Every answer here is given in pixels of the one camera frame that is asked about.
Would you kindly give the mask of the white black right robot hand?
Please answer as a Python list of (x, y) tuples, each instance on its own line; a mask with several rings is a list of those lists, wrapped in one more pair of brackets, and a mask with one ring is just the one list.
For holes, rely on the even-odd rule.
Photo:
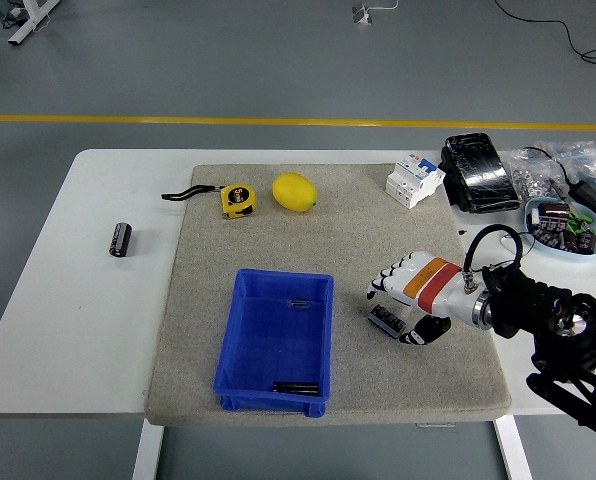
[(409, 253), (381, 270), (366, 296), (371, 299), (378, 292), (423, 313), (409, 332), (398, 337), (405, 344), (428, 345), (448, 332), (454, 320), (480, 325), (483, 286), (467, 293), (462, 268), (428, 252)]

